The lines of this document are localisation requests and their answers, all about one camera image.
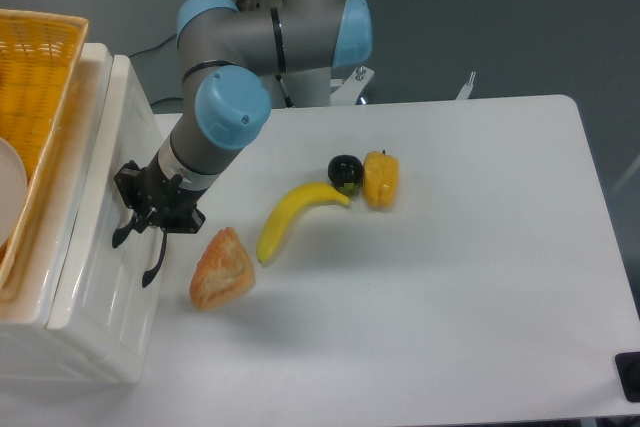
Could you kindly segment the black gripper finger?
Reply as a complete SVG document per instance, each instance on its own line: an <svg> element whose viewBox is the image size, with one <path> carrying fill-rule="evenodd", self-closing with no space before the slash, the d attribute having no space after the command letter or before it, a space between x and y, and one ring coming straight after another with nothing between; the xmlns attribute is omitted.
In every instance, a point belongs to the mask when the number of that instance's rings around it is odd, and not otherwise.
<svg viewBox="0 0 640 427"><path fill-rule="evenodd" d="M129 234L134 230L137 221L138 214L133 211L129 221L124 226L115 229L111 238L111 246L113 248L118 248L127 240Z"/></svg>
<svg viewBox="0 0 640 427"><path fill-rule="evenodd" d="M156 276L160 272L166 256L167 244L168 244L168 233L163 231L157 259L155 260L155 262L150 268L147 268L144 271L142 275L141 286L143 288L149 287L154 282Z"/></svg>

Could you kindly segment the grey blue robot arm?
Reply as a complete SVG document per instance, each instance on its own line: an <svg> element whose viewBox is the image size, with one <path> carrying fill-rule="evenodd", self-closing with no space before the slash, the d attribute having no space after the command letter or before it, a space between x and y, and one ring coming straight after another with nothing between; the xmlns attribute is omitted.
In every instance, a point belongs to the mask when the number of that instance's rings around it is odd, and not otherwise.
<svg viewBox="0 0 640 427"><path fill-rule="evenodd" d="M148 165L115 174L131 216L112 245L148 228L198 232L199 199L270 115L263 78L356 65L372 43L366 0L187 0L176 27L184 112Z"/></svg>

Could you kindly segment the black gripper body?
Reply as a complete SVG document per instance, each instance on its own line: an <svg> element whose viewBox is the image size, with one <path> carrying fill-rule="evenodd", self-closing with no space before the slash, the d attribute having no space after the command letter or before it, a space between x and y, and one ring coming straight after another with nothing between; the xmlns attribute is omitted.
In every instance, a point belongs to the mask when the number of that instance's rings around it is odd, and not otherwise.
<svg viewBox="0 0 640 427"><path fill-rule="evenodd" d="M159 228L167 233L196 234L205 222L197 209L204 190L182 187L185 178L174 174L167 178L157 160L144 168L134 161L125 163L114 176L124 205L138 214L133 231Z"/></svg>

